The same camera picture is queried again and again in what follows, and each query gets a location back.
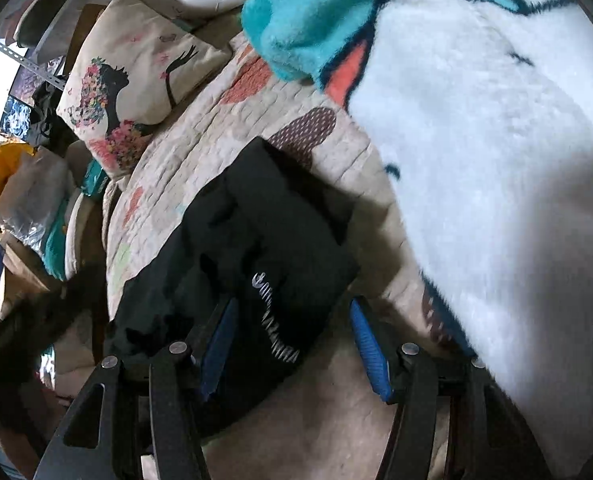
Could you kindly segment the black pants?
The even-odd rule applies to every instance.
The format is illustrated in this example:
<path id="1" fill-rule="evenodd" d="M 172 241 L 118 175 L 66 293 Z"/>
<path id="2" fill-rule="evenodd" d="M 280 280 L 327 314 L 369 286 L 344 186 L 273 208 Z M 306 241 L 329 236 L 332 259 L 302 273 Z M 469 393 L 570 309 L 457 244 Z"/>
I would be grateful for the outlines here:
<path id="1" fill-rule="evenodd" d="M 106 351 L 144 363 L 234 304 L 222 368 L 201 385 L 198 430 L 238 422 L 318 344 L 358 272 L 353 203 L 287 153 L 254 139 L 186 209 L 158 255 L 124 286 Z"/>

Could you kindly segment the heart pattern quilt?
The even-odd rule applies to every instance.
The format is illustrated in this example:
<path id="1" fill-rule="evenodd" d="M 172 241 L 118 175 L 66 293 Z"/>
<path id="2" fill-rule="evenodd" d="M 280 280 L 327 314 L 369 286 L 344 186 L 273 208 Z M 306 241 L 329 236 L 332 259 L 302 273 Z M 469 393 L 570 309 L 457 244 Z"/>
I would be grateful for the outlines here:
<path id="1" fill-rule="evenodd" d="M 255 136 L 313 131 L 311 169 L 357 204 L 348 243 L 351 285 L 403 338 L 429 343 L 423 283 L 395 203 L 393 176 L 348 115 L 309 84 L 279 80 L 250 44 L 155 136 L 123 182 L 109 224 L 109 307 L 160 251 L 200 188 Z M 330 336 L 258 408 L 205 445 L 215 479 L 372 479 L 395 411 L 372 391 L 345 313 Z"/>

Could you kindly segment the grey padded cushion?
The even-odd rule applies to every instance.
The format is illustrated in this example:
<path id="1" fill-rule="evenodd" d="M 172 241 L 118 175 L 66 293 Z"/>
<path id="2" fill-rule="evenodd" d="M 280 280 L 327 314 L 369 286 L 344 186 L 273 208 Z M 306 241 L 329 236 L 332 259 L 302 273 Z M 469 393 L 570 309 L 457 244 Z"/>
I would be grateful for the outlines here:
<path id="1" fill-rule="evenodd" d="M 69 280 L 90 264 L 104 266 L 102 206 L 76 188 L 66 207 L 65 220 L 65 277 Z"/>

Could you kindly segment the brown paper bag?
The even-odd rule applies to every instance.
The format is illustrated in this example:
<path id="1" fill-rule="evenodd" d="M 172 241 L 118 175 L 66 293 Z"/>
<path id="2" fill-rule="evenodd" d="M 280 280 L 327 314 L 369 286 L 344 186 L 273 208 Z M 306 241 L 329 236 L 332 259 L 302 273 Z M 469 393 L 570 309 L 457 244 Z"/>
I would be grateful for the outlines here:
<path id="1" fill-rule="evenodd" d="M 61 282 L 49 275 L 42 259 L 12 234 L 0 239 L 0 319 L 26 298 L 52 292 Z"/>

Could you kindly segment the teal box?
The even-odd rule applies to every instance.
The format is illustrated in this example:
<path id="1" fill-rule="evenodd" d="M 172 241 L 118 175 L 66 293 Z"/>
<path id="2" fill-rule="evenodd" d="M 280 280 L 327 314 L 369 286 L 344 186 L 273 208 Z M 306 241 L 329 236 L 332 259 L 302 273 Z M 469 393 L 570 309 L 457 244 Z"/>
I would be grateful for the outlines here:
<path id="1" fill-rule="evenodd" d="M 110 178 L 102 166 L 95 159 L 92 159 L 86 168 L 80 189 L 85 196 L 92 200 L 101 200 L 109 182 Z"/>

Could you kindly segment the printed lady cushion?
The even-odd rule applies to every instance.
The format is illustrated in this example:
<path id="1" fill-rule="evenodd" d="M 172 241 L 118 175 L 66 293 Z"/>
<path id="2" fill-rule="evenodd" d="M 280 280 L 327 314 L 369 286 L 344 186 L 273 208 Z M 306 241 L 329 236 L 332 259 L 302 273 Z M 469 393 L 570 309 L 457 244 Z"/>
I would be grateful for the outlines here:
<path id="1" fill-rule="evenodd" d="M 76 56 L 57 113 L 117 179 L 135 169 L 177 105 L 228 60 L 141 0 L 112 0 Z"/>

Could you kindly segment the white teal fleece blanket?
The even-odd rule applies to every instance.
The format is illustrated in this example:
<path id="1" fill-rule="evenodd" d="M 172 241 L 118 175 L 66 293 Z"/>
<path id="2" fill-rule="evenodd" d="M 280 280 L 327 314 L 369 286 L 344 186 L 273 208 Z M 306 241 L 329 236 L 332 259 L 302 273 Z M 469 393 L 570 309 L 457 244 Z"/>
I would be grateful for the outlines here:
<path id="1" fill-rule="evenodd" d="M 577 0 L 246 0 L 380 153 L 423 278 L 551 472 L 593 454 L 593 25 Z"/>

